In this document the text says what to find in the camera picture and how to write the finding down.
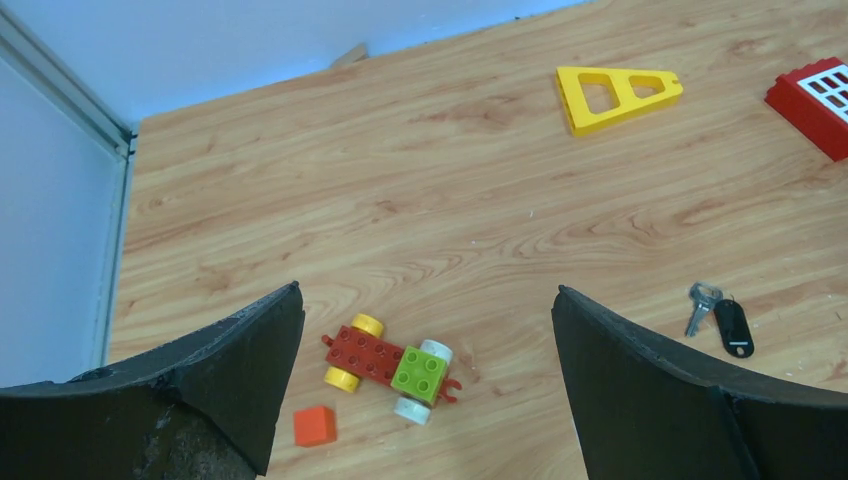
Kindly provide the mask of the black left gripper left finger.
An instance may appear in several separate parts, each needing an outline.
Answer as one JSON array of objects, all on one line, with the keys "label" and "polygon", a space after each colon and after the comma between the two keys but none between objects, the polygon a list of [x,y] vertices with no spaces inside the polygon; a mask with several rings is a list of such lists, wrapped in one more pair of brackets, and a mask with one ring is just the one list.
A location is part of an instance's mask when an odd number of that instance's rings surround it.
[{"label": "black left gripper left finger", "polygon": [[5,479],[253,479],[268,471],[304,328],[291,282],[64,383],[1,392]]}]

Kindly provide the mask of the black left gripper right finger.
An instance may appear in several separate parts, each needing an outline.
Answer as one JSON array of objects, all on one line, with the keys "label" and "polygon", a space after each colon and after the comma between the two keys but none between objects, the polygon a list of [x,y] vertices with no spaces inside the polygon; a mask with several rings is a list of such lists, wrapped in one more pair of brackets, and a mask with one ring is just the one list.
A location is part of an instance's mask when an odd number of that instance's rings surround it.
[{"label": "black left gripper right finger", "polygon": [[843,479],[847,397],[763,375],[561,286],[555,342],[592,479]]}]

